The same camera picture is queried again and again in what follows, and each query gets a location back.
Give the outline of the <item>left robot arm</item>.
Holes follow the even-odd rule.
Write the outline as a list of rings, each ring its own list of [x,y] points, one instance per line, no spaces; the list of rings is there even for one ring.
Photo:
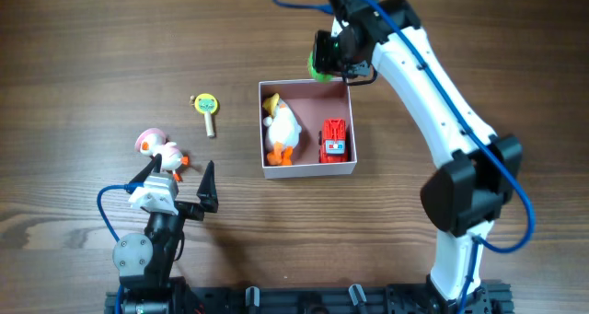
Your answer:
[[[214,163],[209,161],[196,192],[197,203],[179,201],[176,180],[163,171],[156,155],[123,189],[132,206],[149,218],[141,233],[117,240],[112,259],[119,272],[119,290],[105,299],[106,313],[203,313],[204,304],[183,277],[170,275],[185,243],[188,220],[202,221],[218,210]]]

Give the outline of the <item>white yellow plush duck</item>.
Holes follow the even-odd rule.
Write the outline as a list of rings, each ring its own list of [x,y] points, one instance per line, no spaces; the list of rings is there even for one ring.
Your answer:
[[[278,93],[266,98],[261,107],[268,112],[262,120],[266,127],[264,146],[271,166],[292,166],[292,156],[299,144],[302,127],[294,112]]]

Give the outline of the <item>pink cardboard box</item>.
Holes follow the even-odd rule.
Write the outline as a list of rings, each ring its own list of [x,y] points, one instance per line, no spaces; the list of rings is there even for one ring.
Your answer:
[[[291,166],[272,166],[263,144],[266,127],[260,128],[260,155],[263,175],[267,179],[302,178],[351,174],[357,163],[352,103],[349,88],[340,80],[321,83],[313,79],[259,82],[259,102],[279,94],[294,112],[302,127],[299,145],[294,149]],[[346,125],[348,159],[341,163],[319,161],[318,135],[328,118],[341,118]]]

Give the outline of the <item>green patterned ball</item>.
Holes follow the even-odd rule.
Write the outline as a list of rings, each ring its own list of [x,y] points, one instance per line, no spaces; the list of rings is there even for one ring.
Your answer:
[[[313,52],[311,52],[308,56],[308,59],[307,59],[307,71],[308,71],[309,75],[311,76],[311,78],[318,81],[318,82],[321,82],[321,83],[326,83],[326,82],[331,81],[333,79],[333,75],[320,73],[315,68],[314,56],[315,56],[315,54]]]

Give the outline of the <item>yellow wooden rattle toy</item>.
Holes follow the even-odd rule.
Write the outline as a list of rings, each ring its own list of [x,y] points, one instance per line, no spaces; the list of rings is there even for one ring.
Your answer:
[[[202,93],[191,96],[190,105],[203,116],[207,136],[215,138],[213,116],[219,106],[217,99],[209,93]]]

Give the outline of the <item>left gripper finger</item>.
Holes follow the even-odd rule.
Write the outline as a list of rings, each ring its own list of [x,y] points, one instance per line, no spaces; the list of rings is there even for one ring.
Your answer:
[[[219,203],[215,186],[214,162],[212,160],[207,164],[196,195],[200,200],[199,205],[205,212],[216,213],[218,211]]]
[[[162,156],[156,154],[155,157],[143,168],[135,177],[129,182],[129,193],[133,193],[140,183],[144,183],[147,177],[152,173],[159,173],[161,171]]]

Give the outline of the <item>pink white duck figurine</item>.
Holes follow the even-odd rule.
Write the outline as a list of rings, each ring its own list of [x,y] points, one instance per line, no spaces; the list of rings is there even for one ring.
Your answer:
[[[181,182],[179,175],[181,167],[190,164],[190,158],[181,152],[178,144],[167,139],[167,134],[158,128],[149,128],[137,138],[134,149],[144,156],[162,157],[161,169],[171,172],[177,182]]]

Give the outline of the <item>red toy fire truck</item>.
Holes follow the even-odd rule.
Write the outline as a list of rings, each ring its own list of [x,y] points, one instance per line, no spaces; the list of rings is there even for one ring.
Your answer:
[[[329,118],[319,132],[319,162],[342,163],[348,161],[346,123],[342,118]]]

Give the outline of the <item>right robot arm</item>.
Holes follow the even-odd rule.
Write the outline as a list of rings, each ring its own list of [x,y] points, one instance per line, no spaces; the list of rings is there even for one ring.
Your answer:
[[[516,179],[523,148],[512,135],[498,136],[466,103],[407,0],[329,0],[321,9],[334,25],[317,33],[312,68],[343,78],[372,69],[398,94],[429,147],[436,171],[420,192],[437,229],[428,286],[440,305],[458,309],[481,289],[482,252],[514,252],[533,232],[535,217],[528,212],[516,244],[497,247],[487,240],[513,195],[530,205]]]

